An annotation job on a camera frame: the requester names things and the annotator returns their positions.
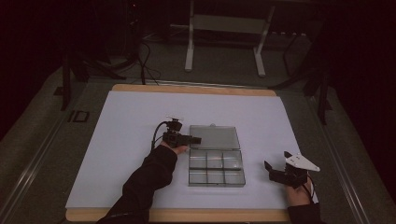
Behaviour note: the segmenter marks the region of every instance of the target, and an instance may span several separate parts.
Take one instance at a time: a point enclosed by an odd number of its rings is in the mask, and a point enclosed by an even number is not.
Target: white paper sheet
[[[123,183],[149,154],[157,125],[173,115],[190,125],[234,126],[246,185],[188,187],[189,155],[178,156],[171,185],[157,190],[153,208],[284,209],[284,187],[268,179],[266,160],[283,170],[286,150],[300,150],[279,97],[111,91],[95,128],[66,208],[111,207]],[[166,131],[162,126],[157,136]]]

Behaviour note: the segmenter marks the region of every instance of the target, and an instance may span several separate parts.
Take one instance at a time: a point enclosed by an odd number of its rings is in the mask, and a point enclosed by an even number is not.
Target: black sleeve
[[[123,185],[122,196],[97,224],[148,223],[154,191],[171,183],[176,162],[177,154],[170,148],[154,148]]]
[[[290,221],[293,224],[322,224],[319,203],[288,207]]]

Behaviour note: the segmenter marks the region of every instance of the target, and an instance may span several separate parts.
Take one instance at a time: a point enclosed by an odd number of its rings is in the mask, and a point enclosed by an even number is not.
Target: white table leg
[[[264,45],[265,38],[268,35],[268,30],[270,28],[271,19],[274,15],[275,7],[271,7],[268,13],[268,17],[264,26],[262,27],[262,37],[260,43],[257,47],[253,48],[254,58],[256,60],[257,72],[259,77],[265,77],[264,65],[262,63],[262,46]]]
[[[186,72],[190,72],[192,70],[192,60],[194,56],[193,32],[194,32],[194,1],[190,0],[189,46],[187,47],[186,65],[184,67]]]

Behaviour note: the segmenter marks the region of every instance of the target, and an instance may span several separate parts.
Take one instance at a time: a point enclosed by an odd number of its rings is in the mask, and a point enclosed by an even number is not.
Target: desk
[[[185,70],[187,72],[192,70],[192,60],[194,54],[193,34],[195,29],[238,32],[261,35],[259,44],[253,48],[253,53],[256,60],[258,75],[259,77],[264,77],[265,71],[264,65],[262,64],[262,46],[264,44],[265,38],[267,37],[274,11],[275,7],[270,7],[265,20],[200,15],[194,13],[194,0],[190,0],[189,45],[187,48]]]
[[[142,96],[149,100],[142,101]],[[154,129],[166,120],[167,112],[184,116],[181,133],[187,133],[189,125],[204,121],[234,125],[247,183],[235,189],[188,187],[188,155],[179,155],[172,184],[155,193],[150,221],[289,219],[283,186],[269,181],[262,166],[266,159],[282,169],[283,151],[292,154],[300,151],[283,104],[273,91],[116,85],[107,96],[70,193],[66,205],[68,220],[95,221],[106,214],[120,197],[122,184],[149,154]]]

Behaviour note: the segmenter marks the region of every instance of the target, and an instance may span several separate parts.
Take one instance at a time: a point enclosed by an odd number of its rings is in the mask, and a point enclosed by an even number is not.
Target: hand
[[[164,141],[161,141],[160,145],[162,145],[164,147],[169,147],[168,144],[166,144]],[[169,148],[172,149],[172,151],[174,151],[178,155],[178,154],[185,152],[188,147],[180,146],[180,147],[174,147],[174,148],[169,147]]]
[[[307,179],[308,180],[304,185],[309,190],[309,195],[303,186],[294,189],[293,187],[285,185],[286,196],[290,206],[306,205],[311,203],[311,179],[309,177]]]

